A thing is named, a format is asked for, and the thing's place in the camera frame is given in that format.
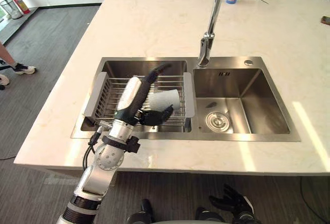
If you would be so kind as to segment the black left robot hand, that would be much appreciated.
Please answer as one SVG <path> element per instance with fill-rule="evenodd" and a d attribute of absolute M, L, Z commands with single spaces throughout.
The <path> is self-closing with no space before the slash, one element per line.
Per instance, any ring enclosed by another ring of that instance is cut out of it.
<path fill-rule="evenodd" d="M 142 79 L 137 76 L 130 78 L 118 102 L 113 120 L 119 120 L 131 126 L 135 126 L 137 123 L 144 126 L 159 126 L 167 121 L 174 111 L 172 105 L 167 106 L 163 111 L 143 111 L 142 106 L 147 99 L 151 85 L 165 69 L 171 66 L 170 63 L 164 63 Z"/>

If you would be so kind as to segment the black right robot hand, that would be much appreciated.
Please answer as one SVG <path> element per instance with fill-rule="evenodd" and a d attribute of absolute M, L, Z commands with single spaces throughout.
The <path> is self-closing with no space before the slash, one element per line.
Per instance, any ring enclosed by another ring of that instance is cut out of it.
<path fill-rule="evenodd" d="M 253 207 L 245 196 L 228 184 L 224 184 L 223 193 L 223 198 L 210 195 L 209 201 L 217 209 L 231 212 L 233 223 L 248 223 L 248 220 L 254 219 Z"/>

